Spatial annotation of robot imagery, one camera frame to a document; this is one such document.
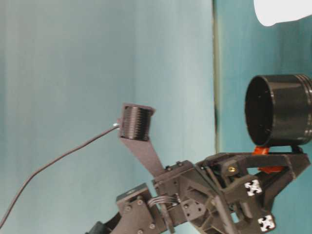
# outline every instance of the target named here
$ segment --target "black cylinder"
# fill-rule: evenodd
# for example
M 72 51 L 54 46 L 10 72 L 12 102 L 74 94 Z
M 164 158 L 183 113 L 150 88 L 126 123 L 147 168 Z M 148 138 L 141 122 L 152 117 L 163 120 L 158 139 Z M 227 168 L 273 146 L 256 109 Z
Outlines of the black cylinder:
M 312 138 L 312 82 L 305 75 L 256 76 L 245 99 L 249 135 L 258 146 L 301 145 Z
M 121 137 L 148 141 L 152 114 L 152 109 L 145 109 L 142 106 L 125 106 Z

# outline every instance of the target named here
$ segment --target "orange bracket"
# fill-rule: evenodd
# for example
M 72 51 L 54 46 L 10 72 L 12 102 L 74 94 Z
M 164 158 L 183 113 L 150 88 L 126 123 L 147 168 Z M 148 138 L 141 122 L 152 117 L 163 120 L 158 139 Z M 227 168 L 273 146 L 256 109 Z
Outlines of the orange bracket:
M 253 152 L 253 155 L 268 155 L 269 154 L 269 147 L 261 147 L 256 146 Z M 275 167 L 259 167 L 258 170 L 265 172 L 267 174 L 271 174 L 274 172 L 281 172 L 284 169 L 282 166 L 275 166 Z

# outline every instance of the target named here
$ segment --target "black 3d-printed part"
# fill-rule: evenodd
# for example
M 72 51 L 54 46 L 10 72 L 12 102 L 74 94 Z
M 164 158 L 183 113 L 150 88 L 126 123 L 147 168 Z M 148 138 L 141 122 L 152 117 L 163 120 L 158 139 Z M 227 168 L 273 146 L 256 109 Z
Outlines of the black 3d-printed part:
M 127 139 L 148 141 L 149 125 L 152 110 L 138 106 L 126 106 L 123 116 L 123 132 L 121 136 Z
M 312 138 L 312 82 L 305 75 L 256 76 L 246 93 L 248 132 L 258 146 L 301 145 Z

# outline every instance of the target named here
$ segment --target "teal wall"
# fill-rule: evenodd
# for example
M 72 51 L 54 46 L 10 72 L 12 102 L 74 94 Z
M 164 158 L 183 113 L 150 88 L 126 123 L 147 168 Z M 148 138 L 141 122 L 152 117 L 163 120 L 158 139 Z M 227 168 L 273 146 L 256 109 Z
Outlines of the teal wall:
M 123 102 L 157 109 L 164 164 L 213 154 L 212 22 L 210 0 L 0 1 L 0 215 L 32 171 L 110 127 Z M 111 133 L 36 177 L 0 233 L 84 233 L 150 180 Z
M 0 1 L 0 215 L 32 171 L 112 126 L 134 101 L 134 3 Z M 38 175 L 3 234 L 84 233 L 134 186 L 111 133 Z
M 312 77 L 312 18 L 265 27 L 252 0 L 215 0 L 214 12 L 218 150 L 250 152 L 254 145 L 244 119 L 248 83 L 261 74 Z M 312 155 L 312 143 L 303 148 Z M 312 233 L 311 177 L 310 167 L 276 199 L 273 233 Z
M 135 77 L 135 101 L 156 108 L 150 136 L 164 165 L 214 154 L 210 0 L 136 1 Z M 135 169 L 138 183 L 152 179 Z M 196 231 L 185 224 L 177 232 Z

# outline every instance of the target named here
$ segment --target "wire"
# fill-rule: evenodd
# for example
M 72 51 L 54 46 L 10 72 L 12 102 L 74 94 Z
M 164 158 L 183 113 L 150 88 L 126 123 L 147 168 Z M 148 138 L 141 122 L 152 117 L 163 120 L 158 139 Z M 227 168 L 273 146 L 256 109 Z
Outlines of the wire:
M 162 196 L 152 197 L 147 202 L 149 207 L 153 207 L 156 204 L 164 204 L 164 203 L 171 203 L 173 206 L 176 206 L 179 203 L 179 201 L 174 196 L 162 195 Z
M 42 171 L 43 171 L 44 169 L 46 169 L 47 167 L 53 165 L 53 164 L 56 163 L 57 161 L 61 160 L 61 159 L 64 158 L 65 156 L 70 155 L 71 153 L 73 153 L 73 152 L 75 152 L 75 151 L 77 151 L 77 150 L 82 149 L 83 147 L 89 145 L 89 144 L 92 143 L 93 141 L 95 141 L 95 140 L 101 138 L 102 136 L 104 136 L 104 135 L 110 133 L 111 131 L 113 131 L 113 130 L 115 130 L 115 129 L 117 129 L 117 128 L 119 128 L 118 125 L 117 125 L 117 126 L 114 126 L 114 127 L 112 127 L 112 128 L 110 128 L 110 129 L 108 129 L 108 130 L 106 130 L 105 132 L 103 132 L 103 133 L 101 133 L 101 134 L 99 134 L 99 135 L 97 135 L 97 136 L 91 138 L 90 140 L 86 141 L 85 143 L 83 143 L 83 144 L 81 144 L 81 145 L 79 145 L 79 146 L 77 146 L 77 147 L 75 147 L 75 148 L 73 148 L 73 149 L 71 149 L 71 150 L 65 152 L 65 153 L 62 154 L 61 156 L 55 158 L 54 160 L 50 161 L 49 163 L 45 164 L 44 166 L 40 167 L 38 170 L 36 170 L 35 172 L 33 172 L 33 173 L 28 177 L 28 179 L 25 180 L 25 182 L 23 183 L 23 185 L 21 186 L 21 188 L 19 189 L 19 191 L 16 193 L 15 197 L 13 198 L 13 200 L 12 200 L 12 202 L 11 202 L 9 208 L 8 208 L 7 211 L 5 212 L 3 218 L 2 218 L 2 220 L 1 220 L 1 222 L 0 222 L 0 229 L 4 226 L 4 224 L 5 224 L 6 220 L 8 219 L 8 216 L 10 215 L 10 213 L 11 213 L 11 211 L 12 211 L 12 209 L 13 209 L 15 203 L 17 202 L 19 196 L 21 195 L 21 193 L 23 192 L 23 190 L 25 189 L 25 187 L 27 186 L 27 184 L 28 184 L 37 174 L 39 174 L 40 172 L 42 172 Z

